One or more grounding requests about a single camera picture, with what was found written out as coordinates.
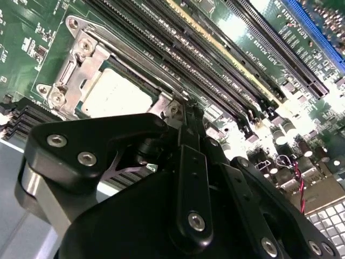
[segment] cable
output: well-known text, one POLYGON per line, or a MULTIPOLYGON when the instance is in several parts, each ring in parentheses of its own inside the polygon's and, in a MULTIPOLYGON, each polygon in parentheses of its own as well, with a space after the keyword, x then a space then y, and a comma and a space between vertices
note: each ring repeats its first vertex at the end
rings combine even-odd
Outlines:
POLYGON ((290 158, 287 156, 287 155, 278 155, 277 158, 275 159, 275 163, 278 165, 278 166, 283 166, 283 167, 287 167, 287 168, 291 168, 292 167, 292 163, 291 163, 291 160, 290 158), (285 158, 287 160, 287 162, 289 163, 289 165, 286 165, 284 160, 282 159, 285 158))
POLYGON ((301 194, 301 200, 300 200, 300 204, 301 204, 301 213, 304 214, 305 212, 305 207, 306 207, 306 201, 304 199, 304 179, 302 177, 301 171, 298 169, 298 163, 294 162, 293 164, 294 169, 295 169, 295 176, 297 178, 297 180, 300 183, 300 194, 301 194))

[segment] green circuit board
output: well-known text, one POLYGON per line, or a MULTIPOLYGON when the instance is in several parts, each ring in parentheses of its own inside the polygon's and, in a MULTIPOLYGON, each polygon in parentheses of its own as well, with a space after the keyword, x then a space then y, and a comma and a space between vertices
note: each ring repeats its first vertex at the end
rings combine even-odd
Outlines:
MULTIPOLYGON (((215 23, 244 53, 248 59, 256 62, 270 78, 282 86, 287 80, 302 92, 305 100, 301 107, 308 112, 310 119, 316 124, 320 132, 315 138, 312 132, 305 138, 314 139, 315 144, 320 140, 327 141, 328 137, 345 125, 344 99, 345 85, 337 85, 337 94, 326 96, 325 100, 316 100, 299 86, 284 66, 265 49, 263 44, 251 32, 247 25, 239 19, 227 6, 224 0, 191 0, 198 10, 215 23)), ((344 77, 323 50, 313 41, 307 31, 293 17, 292 13, 280 0, 251 0, 251 4, 267 20, 283 40, 304 61, 305 64, 326 85, 332 85, 344 77)), ((181 5, 190 15, 193 11, 187 5, 181 5)))
MULTIPOLYGON (((264 71, 278 85, 289 80, 291 75, 277 62, 251 33, 246 25, 231 13, 224 1, 214 0, 213 6, 205 6, 204 1, 194 1, 205 15, 218 25, 228 37, 236 43, 247 57, 255 61, 257 67, 264 71)), ((288 11, 282 11, 277 7, 276 1, 266 1, 266 9, 261 10, 265 18, 277 31, 283 31, 287 42, 294 45, 294 50, 306 61, 308 66, 323 80, 333 83, 343 75, 332 66, 330 60, 323 55, 316 44, 306 37, 301 26, 286 26, 288 11)), ((190 9, 183 6, 180 0, 175 3, 186 13, 191 14, 190 9)), ((36 84, 53 84, 57 73, 67 56, 74 38, 64 24, 68 15, 83 17, 98 24, 108 26, 100 18, 101 16, 81 0, 45 0, 40 3, 34 0, 5 0, 0 5, 0 96, 11 94, 15 100, 27 97, 42 105, 46 105, 44 99, 36 92, 36 84)), ((124 41, 127 41, 134 49, 144 53, 144 49, 138 42, 132 42, 123 33, 123 28, 112 26, 111 29, 124 41)), ((157 59, 157 66, 162 67, 157 59)), ((243 68, 241 61, 231 59, 234 67, 240 71, 243 68)), ((199 103, 207 109, 212 106, 198 89, 188 87, 183 78, 171 73, 179 80, 189 92, 198 98, 199 103)), ((252 75, 244 73, 254 84, 252 75)), ((308 93, 303 93, 307 101, 303 103, 309 112, 311 119, 315 120, 318 130, 332 132, 344 125, 344 111, 333 110, 329 102, 313 99, 308 93)), ((215 121, 216 125, 222 125, 223 121, 215 121)))

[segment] expansion slot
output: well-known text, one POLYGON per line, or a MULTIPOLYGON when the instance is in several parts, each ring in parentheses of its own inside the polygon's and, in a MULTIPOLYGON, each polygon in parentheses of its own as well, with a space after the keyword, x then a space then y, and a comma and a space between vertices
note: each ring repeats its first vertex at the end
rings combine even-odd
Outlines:
POLYGON ((317 99, 329 93, 329 90, 323 83, 268 25, 250 3, 246 0, 225 1, 230 10, 245 22, 252 33, 289 70, 302 87, 307 89, 317 99))
POLYGON ((292 12, 294 17, 308 30, 308 34, 315 42, 322 48, 327 57, 333 61, 336 67, 345 73, 345 60, 336 52, 331 43, 316 27, 315 23, 306 14, 305 10, 300 6, 296 0, 281 0, 292 12))

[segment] screw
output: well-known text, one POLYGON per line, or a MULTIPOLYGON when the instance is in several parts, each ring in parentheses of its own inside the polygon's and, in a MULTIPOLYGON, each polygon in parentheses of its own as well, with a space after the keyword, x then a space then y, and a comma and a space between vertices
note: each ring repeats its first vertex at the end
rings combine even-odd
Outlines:
POLYGON ((78 45, 84 54, 91 54, 93 51, 93 45, 88 39, 85 39, 85 38, 81 39, 78 45))
POLYGON ((38 90, 39 90, 39 92, 42 93, 42 94, 46 94, 46 93, 47 93, 47 89, 46 89, 44 86, 38 87, 38 90))
POLYGON ((78 161, 84 166, 93 166, 97 162, 97 158, 90 152, 81 152, 78 155, 78 161))
POLYGON ((322 255, 320 247, 318 247, 318 245, 315 244, 314 241, 309 241, 309 245, 314 253, 316 253, 317 255, 322 255))
POLYGON ((264 237, 263 239, 261 239, 261 245, 266 253, 268 253, 271 257, 275 258, 278 256, 277 248, 268 238, 264 237))
POLYGON ((65 96, 60 92, 52 93, 51 100, 54 106, 61 106, 65 102, 65 96))
POLYGON ((321 244, 322 244, 323 248, 327 251, 327 253, 329 253, 332 256, 335 256, 333 249, 328 244, 323 243, 323 242, 321 244))
POLYGON ((214 139, 210 139, 210 142, 212 145, 214 145, 215 147, 218 146, 218 142, 214 139))
POLYGON ((72 18, 68 20, 68 25, 72 30, 76 30, 79 26, 78 22, 72 18))
POLYGON ((188 223, 195 231, 202 232, 205 229, 204 219, 195 212, 188 215, 188 223))
POLYGON ((178 108, 176 106, 173 106, 171 109, 170 109, 170 112, 172 115, 176 114, 178 112, 178 108))
POLYGON ((47 143, 52 147, 64 147, 67 145, 67 139, 64 136, 52 134, 48 136, 47 143))
POLYGON ((244 167, 248 167, 249 166, 249 163, 246 159, 242 158, 240 159, 240 163, 241 165, 243 165, 244 167))

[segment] black connector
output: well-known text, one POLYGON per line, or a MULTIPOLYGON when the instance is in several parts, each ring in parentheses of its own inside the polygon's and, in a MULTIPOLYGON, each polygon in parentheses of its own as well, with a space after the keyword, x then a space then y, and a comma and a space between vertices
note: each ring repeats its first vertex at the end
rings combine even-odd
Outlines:
POLYGON ((59 117, 27 98, 22 98, 16 103, 0 103, 0 113, 11 117, 9 122, 0 128, 5 133, 3 137, 5 140, 13 136, 26 140, 31 129, 36 125, 61 121, 59 117))

